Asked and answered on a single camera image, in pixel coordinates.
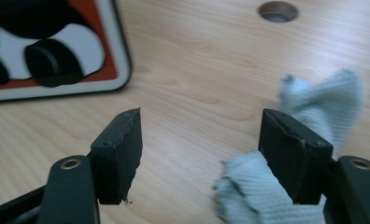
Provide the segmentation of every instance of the panda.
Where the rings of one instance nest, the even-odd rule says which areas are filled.
[[[65,0],[0,0],[0,85],[75,84],[105,58],[100,37]]]

